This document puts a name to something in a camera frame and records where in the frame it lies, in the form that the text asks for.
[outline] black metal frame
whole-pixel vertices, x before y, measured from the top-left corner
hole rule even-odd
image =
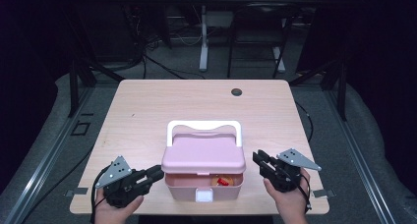
[[[326,64],[321,65],[319,68],[309,71],[307,74],[301,76],[300,78],[291,81],[289,85],[295,86],[297,84],[301,84],[322,71],[328,71],[320,83],[320,86],[323,90],[331,90],[338,80],[337,111],[339,113],[340,118],[343,121],[346,121],[345,99],[347,68],[344,61],[340,59],[331,60]]]
[[[230,78],[232,60],[259,60],[267,61],[273,60],[275,62],[272,77],[275,78],[279,63],[282,60],[282,55],[286,46],[288,34],[295,18],[300,14],[300,8],[292,3],[250,3],[241,7],[234,14],[232,24],[230,26],[229,34],[229,57],[227,64],[227,77]],[[253,30],[252,25],[255,25],[255,30],[273,30],[280,39],[266,40],[242,40],[239,33],[241,30]],[[262,45],[270,48],[279,48],[279,56],[273,58],[236,58],[233,57],[233,48],[242,45]]]
[[[55,4],[60,5],[61,7],[72,7],[76,3],[117,3],[117,4],[145,4],[145,5],[211,5],[211,6],[240,6],[252,2],[264,2],[264,3],[292,3],[296,4],[299,7],[315,7],[315,8],[330,8],[330,9],[351,9],[356,7],[360,4],[359,1],[345,1],[345,0],[52,0]],[[83,26],[80,25],[77,29],[72,28],[74,35],[79,39],[79,42],[82,41],[81,37],[86,37],[86,31],[83,29]],[[93,68],[96,70],[101,71],[103,74],[107,75],[111,79],[115,80],[116,82],[121,82],[124,78],[120,77],[119,75],[107,70],[102,65],[98,64],[93,56],[90,56],[91,53],[87,51],[84,56],[77,56],[78,62],[85,62],[87,61]],[[96,83],[95,77],[92,75],[89,66],[86,64],[80,63],[79,65],[73,65],[71,67],[70,76],[72,76],[71,80],[71,97],[72,97],[72,108],[70,112],[70,116],[77,110],[78,104],[78,90],[76,89],[77,86],[77,74],[81,74],[83,76],[82,81],[86,86],[94,86]],[[342,118],[344,117],[344,90],[345,89],[345,81],[341,81],[339,86],[339,112],[343,112],[340,114]]]

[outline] white stand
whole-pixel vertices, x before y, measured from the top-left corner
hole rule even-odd
[[[200,71],[205,72],[208,70],[208,57],[209,57],[209,45],[208,45],[208,27],[206,23],[206,6],[202,7],[202,54],[200,55]]]
[[[272,51],[273,51],[273,57],[275,59],[277,59],[279,57],[279,53],[280,53],[279,48],[278,47],[274,47],[272,49]],[[278,72],[280,74],[285,73],[285,66],[284,66],[284,62],[282,61],[282,58],[281,58],[281,61],[279,62],[279,65],[278,65]]]

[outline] metal bracket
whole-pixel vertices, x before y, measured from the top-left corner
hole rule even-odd
[[[129,167],[129,164],[122,155],[119,155],[107,171],[100,177],[97,184],[95,184],[95,187],[97,189],[102,188],[131,174],[132,169]]]
[[[311,161],[310,159],[306,158],[303,154],[299,151],[295,150],[294,148],[290,148],[285,150],[276,155],[277,158],[286,162],[289,165],[303,167],[303,168],[310,168],[316,171],[322,171],[322,167]]]
[[[74,196],[74,195],[86,195],[88,190],[89,190],[88,188],[75,188],[73,190],[68,190],[64,194],[64,196],[71,197],[71,196]]]
[[[327,198],[329,197],[334,197],[336,196],[336,193],[334,192],[334,190],[319,190],[319,191],[313,191],[313,196],[314,197],[322,197],[325,196]]]

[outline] aluminum rail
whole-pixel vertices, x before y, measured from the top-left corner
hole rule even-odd
[[[65,146],[65,141],[67,140],[68,135],[77,124],[77,118],[80,115],[81,109],[83,109],[84,105],[86,105],[88,99],[91,97],[92,92],[93,88],[90,87],[83,91],[83,94],[80,97],[79,109],[75,112],[72,118],[67,119],[59,135],[57,136],[56,141],[40,161],[24,191],[22,192],[12,211],[9,213],[9,216],[5,222],[6,224],[22,223],[26,215],[28,215],[28,212],[34,203],[37,194],[45,183],[50,171],[53,168],[53,165],[55,164],[59,154]]]
[[[330,105],[330,109],[337,119],[340,128],[342,129],[345,137],[347,139],[347,150],[353,160],[353,163],[359,173],[359,176],[362,179],[362,182],[365,186],[365,189],[369,195],[369,198],[374,206],[375,210],[377,211],[377,215],[380,218],[381,223],[387,224],[394,224],[396,223],[392,214],[389,211],[387,203],[384,199],[384,196],[374,179],[374,176],[371,173],[371,170],[368,167],[368,164],[362,155],[361,149],[354,138],[352,132],[350,131],[349,124],[347,121],[343,121],[337,111],[335,105],[335,96],[331,91],[325,90],[325,97],[328,100],[328,104]]]

